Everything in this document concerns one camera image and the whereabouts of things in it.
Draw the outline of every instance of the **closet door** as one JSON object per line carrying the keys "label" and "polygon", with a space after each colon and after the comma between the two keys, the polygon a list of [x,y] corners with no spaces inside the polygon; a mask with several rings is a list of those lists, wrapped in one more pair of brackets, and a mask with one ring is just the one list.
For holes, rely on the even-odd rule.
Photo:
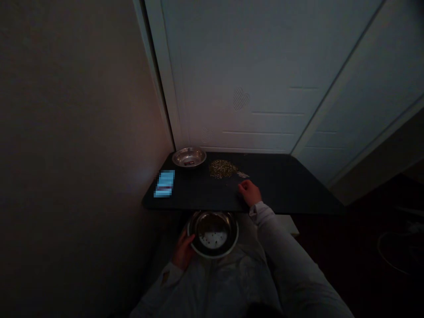
{"label": "closet door", "polygon": [[290,153],[380,2],[163,0],[176,146]]}

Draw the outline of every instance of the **metal bowl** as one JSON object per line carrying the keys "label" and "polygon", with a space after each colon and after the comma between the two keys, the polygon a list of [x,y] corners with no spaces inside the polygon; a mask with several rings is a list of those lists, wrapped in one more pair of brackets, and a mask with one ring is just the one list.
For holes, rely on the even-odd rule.
{"label": "metal bowl", "polygon": [[195,234],[191,246],[205,258],[229,254],[239,238],[239,224],[232,213],[196,212],[187,225],[187,235]]}
{"label": "metal bowl", "polygon": [[183,168],[197,167],[205,160],[206,152],[198,147],[183,148],[172,155],[172,162]]}

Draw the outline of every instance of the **pile of seeds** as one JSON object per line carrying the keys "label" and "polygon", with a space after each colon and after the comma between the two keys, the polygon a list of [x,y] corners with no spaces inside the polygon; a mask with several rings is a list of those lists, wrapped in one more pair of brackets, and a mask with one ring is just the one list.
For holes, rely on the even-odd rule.
{"label": "pile of seeds", "polygon": [[209,172],[211,177],[222,179],[222,177],[231,177],[232,174],[237,173],[238,169],[228,160],[214,160],[209,165]]}

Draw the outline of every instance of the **person's right hand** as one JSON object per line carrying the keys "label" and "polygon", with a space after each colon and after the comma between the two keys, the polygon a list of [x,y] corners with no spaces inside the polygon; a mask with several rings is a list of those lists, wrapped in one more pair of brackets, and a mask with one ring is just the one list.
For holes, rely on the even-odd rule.
{"label": "person's right hand", "polygon": [[259,188],[250,180],[245,180],[238,185],[239,192],[243,195],[244,201],[249,208],[262,201]]}

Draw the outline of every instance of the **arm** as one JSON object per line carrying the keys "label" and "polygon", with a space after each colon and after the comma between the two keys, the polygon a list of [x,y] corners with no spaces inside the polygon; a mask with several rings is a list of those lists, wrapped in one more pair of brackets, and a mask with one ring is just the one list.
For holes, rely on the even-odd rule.
{"label": "arm", "polygon": [[130,318],[153,317],[172,295],[195,253],[190,246],[193,240],[194,235],[187,237],[187,230],[184,230],[178,240],[172,261],[165,266],[157,281],[132,310]]}
{"label": "arm", "polygon": [[275,220],[274,211],[262,202],[259,189],[246,180],[239,186],[249,215],[258,226],[258,239],[276,266],[275,283],[289,318],[353,317],[318,265]]}

